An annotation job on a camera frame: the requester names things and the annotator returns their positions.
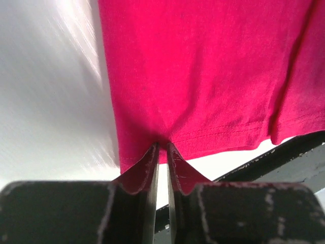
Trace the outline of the pink t shirt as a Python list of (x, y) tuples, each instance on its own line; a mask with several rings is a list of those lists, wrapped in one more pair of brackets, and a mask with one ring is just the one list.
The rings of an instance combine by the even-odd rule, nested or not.
[(99, 1), (120, 171), (324, 130), (324, 1)]

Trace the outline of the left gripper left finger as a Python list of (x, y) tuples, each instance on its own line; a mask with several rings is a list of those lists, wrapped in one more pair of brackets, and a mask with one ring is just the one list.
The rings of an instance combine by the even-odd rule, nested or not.
[(1, 243), (153, 243), (157, 144), (112, 181), (15, 181), (1, 191)]

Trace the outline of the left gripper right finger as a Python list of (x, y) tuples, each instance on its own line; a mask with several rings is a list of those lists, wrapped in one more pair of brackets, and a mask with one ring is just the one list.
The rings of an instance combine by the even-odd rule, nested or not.
[(288, 182), (212, 182), (167, 147), (172, 243), (324, 243), (313, 192)]

